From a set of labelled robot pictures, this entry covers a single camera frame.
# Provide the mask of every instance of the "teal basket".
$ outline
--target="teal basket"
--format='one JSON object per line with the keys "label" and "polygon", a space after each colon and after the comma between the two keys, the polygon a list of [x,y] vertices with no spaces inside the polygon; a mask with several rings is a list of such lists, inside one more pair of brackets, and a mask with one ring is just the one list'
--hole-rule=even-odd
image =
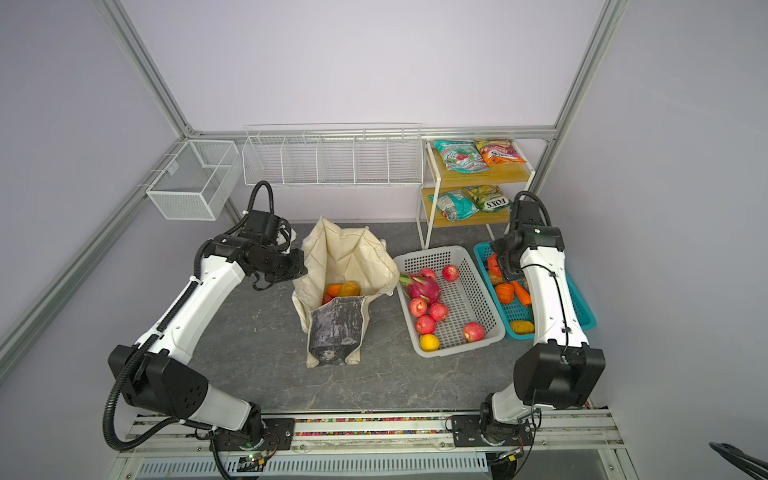
{"label": "teal basket", "polygon": [[[517,333],[513,332],[512,327],[509,326],[509,323],[512,320],[527,320],[532,322],[533,319],[531,318],[531,311],[524,307],[517,297],[515,297],[514,302],[509,303],[508,305],[501,305],[498,301],[496,292],[493,290],[493,285],[491,285],[491,279],[488,278],[488,269],[485,265],[485,261],[492,254],[493,252],[491,252],[490,242],[478,243],[475,245],[475,259],[478,262],[478,270],[480,270],[480,276],[482,276],[482,281],[485,282],[485,286],[488,288],[488,291],[491,294],[493,303],[496,304],[496,309],[504,320],[504,328],[507,329],[507,336],[515,340],[533,340],[533,333],[528,335],[518,335]],[[594,315],[592,315],[592,310],[590,310],[589,306],[587,306],[587,302],[584,301],[584,297],[581,296],[578,289],[574,285],[573,280],[571,280],[567,272],[565,274],[565,280],[568,282],[568,289],[571,291],[571,302],[574,304],[576,319],[578,320],[579,325],[581,325],[581,329],[589,330],[594,328],[597,322],[594,319]]]}

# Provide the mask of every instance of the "lemon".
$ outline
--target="lemon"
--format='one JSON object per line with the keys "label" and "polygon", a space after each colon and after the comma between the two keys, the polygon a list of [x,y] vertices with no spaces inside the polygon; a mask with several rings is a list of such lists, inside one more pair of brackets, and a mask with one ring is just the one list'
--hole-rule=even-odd
{"label": "lemon", "polygon": [[440,348],[440,340],[438,340],[437,337],[431,333],[428,335],[422,335],[419,343],[422,346],[422,350],[425,352],[435,352],[438,348]]}

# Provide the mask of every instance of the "snack bag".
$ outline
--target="snack bag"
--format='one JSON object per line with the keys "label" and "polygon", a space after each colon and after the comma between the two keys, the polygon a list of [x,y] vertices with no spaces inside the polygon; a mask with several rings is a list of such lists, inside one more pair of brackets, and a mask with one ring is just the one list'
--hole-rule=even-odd
{"label": "snack bag", "polygon": [[435,142],[435,148],[440,152],[445,168],[463,174],[473,174],[488,169],[480,152],[471,141],[442,141]]}
{"label": "snack bag", "polygon": [[464,193],[481,212],[487,214],[504,210],[509,205],[509,199],[495,185],[466,187]]}
{"label": "snack bag", "polygon": [[[434,195],[429,199],[435,201]],[[437,209],[449,222],[465,220],[478,213],[478,208],[461,190],[445,192],[437,196]]]}
{"label": "snack bag", "polygon": [[475,145],[487,164],[524,164],[511,140],[482,140]]}

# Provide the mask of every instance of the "red apple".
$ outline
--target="red apple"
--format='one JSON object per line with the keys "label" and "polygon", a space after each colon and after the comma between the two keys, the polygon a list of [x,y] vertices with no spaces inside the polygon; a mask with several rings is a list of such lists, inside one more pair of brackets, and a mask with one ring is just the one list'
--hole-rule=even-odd
{"label": "red apple", "polygon": [[435,332],[435,319],[429,315],[422,315],[416,320],[416,331],[419,335],[427,335]]}
{"label": "red apple", "polygon": [[422,268],[422,270],[419,272],[419,276],[425,276],[426,278],[437,280],[437,274],[434,270],[429,268]]}
{"label": "red apple", "polygon": [[464,338],[467,339],[467,342],[477,342],[478,340],[482,340],[485,338],[485,329],[483,329],[482,325],[475,322],[467,323],[464,326]]}
{"label": "red apple", "polygon": [[427,313],[427,301],[422,297],[415,298],[411,300],[411,304],[408,305],[408,310],[411,312],[411,315],[419,318]]}
{"label": "red apple", "polygon": [[429,315],[435,319],[436,322],[441,322],[448,316],[448,307],[442,303],[433,303],[432,306],[429,307]]}
{"label": "red apple", "polygon": [[442,269],[442,277],[449,282],[454,282],[458,278],[458,268],[448,265]]}

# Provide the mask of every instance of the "wall-mounted basket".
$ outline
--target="wall-mounted basket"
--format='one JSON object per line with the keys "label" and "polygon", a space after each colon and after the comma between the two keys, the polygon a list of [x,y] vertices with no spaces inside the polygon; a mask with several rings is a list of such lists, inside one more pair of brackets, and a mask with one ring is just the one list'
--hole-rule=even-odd
{"label": "wall-mounted basket", "polygon": [[421,184],[424,149],[418,125],[311,127],[246,127],[245,183],[267,180],[275,186],[314,187]]}
{"label": "wall-mounted basket", "polygon": [[147,189],[169,220],[216,220],[242,172],[233,141],[187,140]]}

